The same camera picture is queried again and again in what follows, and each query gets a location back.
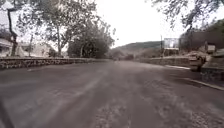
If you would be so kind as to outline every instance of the stone wall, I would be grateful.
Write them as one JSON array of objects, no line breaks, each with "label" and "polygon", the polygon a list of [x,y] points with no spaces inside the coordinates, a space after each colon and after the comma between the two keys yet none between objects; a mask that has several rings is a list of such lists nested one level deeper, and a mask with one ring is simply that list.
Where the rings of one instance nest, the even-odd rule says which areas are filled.
[{"label": "stone wall", "polygon": [[224,57],[213,57],[202,67],[203,80],[224,81]]},{"label": "stone wall", "polygon": [[136,61],[156,65],[172,65],[182,67],[190,66],[188,58],[144,58],[144,59],[138,59]]},{"label": "stone wall", "polygon": [[91,63],[106,60],[83,59],[83,58],[0,58],[0,69],[27,68],[46,65],[63,65],[72,63]]}]

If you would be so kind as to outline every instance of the tree trunk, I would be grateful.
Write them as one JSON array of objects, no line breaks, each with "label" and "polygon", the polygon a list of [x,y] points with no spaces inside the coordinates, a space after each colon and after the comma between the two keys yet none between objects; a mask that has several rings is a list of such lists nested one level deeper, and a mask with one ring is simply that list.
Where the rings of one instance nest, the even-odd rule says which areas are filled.
[{"label": "tree trunk", "polygon": [[60,33],[59,26],[57,25],[57,37],[58,37],[58,57],[61,57],[61,41],[60,41]]},{"label": "tree trunk", "polygon": [[85,44],[81,47],[81,50],[80,50],[80,58],[83,58],[83,48],[84,48]]},{"label": "tree trunk", "polygon": [[8,15],[8,20],[9,20],[9,31],[12,34],[11,36],[13,37],[13,40],[12,40],[13,46],[12,46],[11,56],[15,56],[16,48],[18,45],[16,42],[17,34],[12,30],[11,12],[13,12],[13,11],[16,11],[16,10],[14,8],[7,10],[7,15]]},{"label": "tree trunk", "polygon": [[31,56],[32,42],[33,42],[33,34],[31,35],[31,39],[30,39],[30,45],[29,45],[29,57]]}]

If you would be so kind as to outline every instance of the road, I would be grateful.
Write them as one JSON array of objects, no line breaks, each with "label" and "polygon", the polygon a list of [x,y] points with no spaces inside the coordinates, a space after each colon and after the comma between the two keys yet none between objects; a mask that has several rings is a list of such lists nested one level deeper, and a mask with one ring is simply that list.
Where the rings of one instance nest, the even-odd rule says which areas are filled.
[{"label": "road", "polygon": [[224,92],[182,78],[199,74],[122,61],[46,66],[0,71],[0,95],[15,128],[223,128]]}]

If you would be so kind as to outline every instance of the curb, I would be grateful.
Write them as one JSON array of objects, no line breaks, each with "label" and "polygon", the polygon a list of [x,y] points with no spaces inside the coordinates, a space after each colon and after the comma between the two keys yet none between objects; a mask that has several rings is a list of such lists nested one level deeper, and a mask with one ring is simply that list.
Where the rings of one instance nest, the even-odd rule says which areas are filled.
[{"label": "curb", "polygon": [[201,85],[204,85],[204,86],[207,86],[207,87],[211,87],[211,88],[214,88],[214,89],[218,89],[218,90],[222,90],[222,91],[224,91],[224,87],[220,87],[220,86],[218,86],[218,85],[213,85],[213,84],[209,84],[209,83],[204,83],[204,82],[202,82],[202,81],[193,80],[193,79],[190,79],[190,78],[183,78],[183,80],[191,81],[191,82],[198,83],[198,84],[201,84]]},{"label": "curb", "polygon": [[190,68],[188,67],[181,67],[181,66],[171,66],[171,65],[165,65],[166,67],[169,68],[177,68],[177,69],[186,69],[186,70],[190,70]]}]

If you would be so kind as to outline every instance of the hill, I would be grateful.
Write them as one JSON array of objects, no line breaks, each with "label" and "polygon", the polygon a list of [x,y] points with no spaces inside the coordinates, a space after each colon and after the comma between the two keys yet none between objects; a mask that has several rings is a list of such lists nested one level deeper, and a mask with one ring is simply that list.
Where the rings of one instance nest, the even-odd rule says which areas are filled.
[{"label": "hill", "polygon": [[135,57],[155,57],[160,55],[161,41],[136,42],[113,48],[109,51],[113,58],[130,58],[130,55]]}]

